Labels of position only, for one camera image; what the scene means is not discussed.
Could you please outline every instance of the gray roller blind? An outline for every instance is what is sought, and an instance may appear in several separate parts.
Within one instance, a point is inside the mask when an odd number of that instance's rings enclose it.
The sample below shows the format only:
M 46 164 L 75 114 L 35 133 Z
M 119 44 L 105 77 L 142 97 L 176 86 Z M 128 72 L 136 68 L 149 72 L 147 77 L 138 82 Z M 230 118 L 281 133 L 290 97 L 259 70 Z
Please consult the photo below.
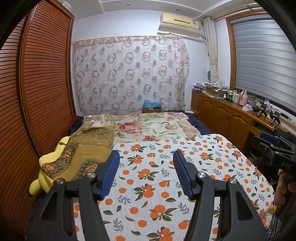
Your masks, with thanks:
M 296 52 L 268 14 L 235 19 L 236 88 L 296 112 Z

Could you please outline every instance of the wooden desk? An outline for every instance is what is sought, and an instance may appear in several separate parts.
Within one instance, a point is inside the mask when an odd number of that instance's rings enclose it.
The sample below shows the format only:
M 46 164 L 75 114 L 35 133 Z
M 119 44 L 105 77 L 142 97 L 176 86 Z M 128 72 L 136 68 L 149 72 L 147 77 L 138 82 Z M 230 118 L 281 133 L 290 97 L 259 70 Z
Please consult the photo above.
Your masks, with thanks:
M 191 110 L 213 133 L 225 136 L 238 149 L 246 149 L 246 152 L 250 148 L 249 143 L 246 145 L 247 139 L 254 135 L 259 136 L 263 131 L 273 134 L 277 128 L 289 131 L 282 125 L 277 126 L 277 123 L 272 125 L 270 119 L 258 117 L 255 112 L 243 111 L 239 104 L 212 99 L 194 91 Z

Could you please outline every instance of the wooden wardrobe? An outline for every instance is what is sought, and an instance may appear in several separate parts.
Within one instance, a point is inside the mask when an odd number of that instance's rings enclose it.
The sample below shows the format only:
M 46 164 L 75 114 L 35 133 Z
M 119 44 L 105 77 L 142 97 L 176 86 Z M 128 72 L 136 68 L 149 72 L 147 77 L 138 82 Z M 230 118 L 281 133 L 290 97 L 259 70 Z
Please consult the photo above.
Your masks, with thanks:
M 0 50 L 0 209 L 25 235 L 40 156 L 54 151 L 75 115 L 70 80 L 74 16 L 42 0 Z

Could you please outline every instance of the pink thermos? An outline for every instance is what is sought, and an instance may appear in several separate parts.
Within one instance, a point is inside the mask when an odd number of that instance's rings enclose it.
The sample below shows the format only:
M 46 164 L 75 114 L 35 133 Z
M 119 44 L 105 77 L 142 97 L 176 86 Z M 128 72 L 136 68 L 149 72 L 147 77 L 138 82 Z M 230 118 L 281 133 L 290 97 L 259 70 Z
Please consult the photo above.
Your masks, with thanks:
M 241 92 L 239 104 L 242 105 L 242 106 L 245 106 L 247 103 L 248 103 L 247 91 L 246 90 L 243 90 Z

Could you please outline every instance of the sheer curtain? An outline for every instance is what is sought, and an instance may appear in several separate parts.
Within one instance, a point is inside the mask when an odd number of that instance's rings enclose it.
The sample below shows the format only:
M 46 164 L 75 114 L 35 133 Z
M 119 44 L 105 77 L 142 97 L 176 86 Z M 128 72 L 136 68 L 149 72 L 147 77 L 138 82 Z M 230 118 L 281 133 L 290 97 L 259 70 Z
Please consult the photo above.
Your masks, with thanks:
M 205 36 L 207 41 L 207 50 L 209 52 L 210 65 L 211 65 L 211 83 L 219 81 L 218 73 L 218 45 L 217 34 L 214 20 L 209 17 L 203 20 L 205 27 Z
M 189 56 L 181 37 L 126 36 L 74 43 L 75 89 L 84 115 L 141 112 L 144 99 L 184 108 Z

